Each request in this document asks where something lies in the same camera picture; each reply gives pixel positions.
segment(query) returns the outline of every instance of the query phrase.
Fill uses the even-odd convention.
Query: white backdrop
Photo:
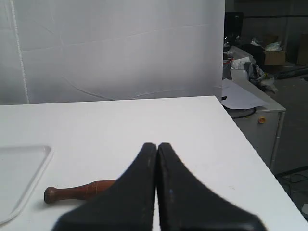
[[[0,102],[221,96],[224,0],[0,2]]]

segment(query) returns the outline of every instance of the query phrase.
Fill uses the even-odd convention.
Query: white table
[[[1,146],[48,144],[55,150],[24,210],[1,231],[49,231],[79,203],[45,205],[46,187],[116,179],[144,142],[171,143],[201,182],[258,215],[269,231],[308,228],[214,96],[0,106],[0,127]],[[153,230],[158,231],[157,201],[155,207]]]

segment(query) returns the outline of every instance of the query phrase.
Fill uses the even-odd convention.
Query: white tray
[[[24,208],[52,154],[45,145],[0,147],[0,224]]]

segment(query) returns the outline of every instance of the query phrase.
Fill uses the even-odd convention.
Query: brown wooden handle
[[[48,187],[44,193],[44,201],[47,204],[52,204],[56,201],[67,199],[88,200],[108,189],[115,181],[116,180],[94,181],[90,184],[68,189]]]

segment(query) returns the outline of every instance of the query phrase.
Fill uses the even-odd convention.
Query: paper sheet
[[[227,99],[221,103],[230,109],[250,109],[268,104],[228,79],[222,81],[222,96],[227,96]]]

